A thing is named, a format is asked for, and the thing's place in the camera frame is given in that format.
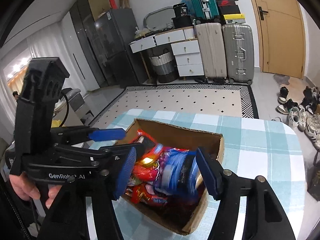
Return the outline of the person's left hand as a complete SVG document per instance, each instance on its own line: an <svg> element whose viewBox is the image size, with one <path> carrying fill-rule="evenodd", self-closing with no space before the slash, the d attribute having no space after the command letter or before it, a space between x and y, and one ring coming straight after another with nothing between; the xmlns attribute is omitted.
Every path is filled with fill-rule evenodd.
<svg viewBox="0 0 320 240"><path fill-rule="evenodd" d="M32 199L39 200L40 192L36 185L27 177L25 173L19 176L9 175L9 180L15 193L25 201ZM49 209L61 189L61 185L54 185L48 191L48 198L46 200L46 207Z"/></svg>

